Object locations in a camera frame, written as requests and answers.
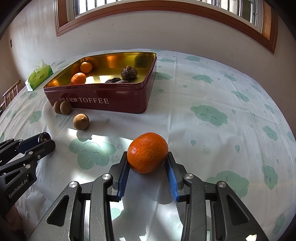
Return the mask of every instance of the white wall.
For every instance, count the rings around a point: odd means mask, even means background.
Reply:
[[[2,95],[19,79],[20,76],[10,52],[9,33],[5,32],[0,41],[0,104],[3,101]]]
[[[52,63],[93,51],[133,48],[189,53],[219,61],[257,80],[296,134],[296,41],[281,19],[273,55],[224,24],[164,11],[105,17],[56,37],[53,3],[54,0],[33,0],[8,28],[12,55],[23,79],[40,59]]]

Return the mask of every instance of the brown window trim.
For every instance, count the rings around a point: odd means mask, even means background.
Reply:
[[[267,48],[270,52],[274,53],[278,32],[278,15],[275,10],[270,8],[265,2],[263,3],[264,16],[262,34],[248,24],[226,13],[187,2],[170,0],[124,2],[92,11],[70,22],[67,21],[66,0],[55,0],[54,8],[57,36],[87,22],[115,14],[136,11],[172,11],[193,14],[228,25],[248,35]]]

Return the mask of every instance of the chair backrest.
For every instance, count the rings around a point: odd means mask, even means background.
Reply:
[[[4,105],[7,108],[8,104],[13,100],[13,98],[20,91],[21,80],[17,81],[13,86],[11,86],[2,96],[4,97]]]

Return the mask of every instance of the orange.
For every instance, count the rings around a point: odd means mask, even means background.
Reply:
[[[85,84],[85,82],[86,82],[86,76],[84,73],[77,73],[71,79],[72,85]]]
[[[129,146],[127,159],[139,173],[155,171],[168,155],[168,144],[160,135],[148,132],[136,138]]]
[[[83,73],[89,73],[91,70],[92,70],[92,64],[89,63],[89,62],[83,62],[81,65],[80,65],[80,70],[81,72]]]

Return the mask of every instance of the green tissue package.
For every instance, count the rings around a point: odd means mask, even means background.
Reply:
[[[43,59],[39,65],[36,65],[35,70],[30,74],[27,79],[26,87],[28,91],[35,90],[44,80],[53,74],[50,65],[44,63]]]

